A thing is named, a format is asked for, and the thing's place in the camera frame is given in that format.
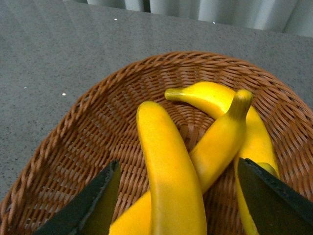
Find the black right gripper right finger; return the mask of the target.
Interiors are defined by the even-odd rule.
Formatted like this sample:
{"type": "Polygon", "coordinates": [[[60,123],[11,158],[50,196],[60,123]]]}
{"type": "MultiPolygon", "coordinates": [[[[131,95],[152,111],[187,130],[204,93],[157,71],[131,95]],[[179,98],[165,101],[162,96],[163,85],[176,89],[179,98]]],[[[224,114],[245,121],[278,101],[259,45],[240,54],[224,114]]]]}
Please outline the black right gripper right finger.
{"type": "Polygon", "coordinates": [[[249,213],[259,234],[313,233],[311,201],[251,159],[239,159],[238,176],[249,213]]]}

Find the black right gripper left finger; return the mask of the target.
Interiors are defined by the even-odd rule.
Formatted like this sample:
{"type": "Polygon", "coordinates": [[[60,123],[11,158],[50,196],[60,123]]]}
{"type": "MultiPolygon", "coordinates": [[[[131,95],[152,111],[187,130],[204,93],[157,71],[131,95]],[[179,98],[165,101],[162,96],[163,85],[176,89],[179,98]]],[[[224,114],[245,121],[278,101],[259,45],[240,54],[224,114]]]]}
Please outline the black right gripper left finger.
{"type": "Polygon", "coordinates": [[[35,235],[107,235],[118,199],[121,169],[111,161],[35,235]]]}

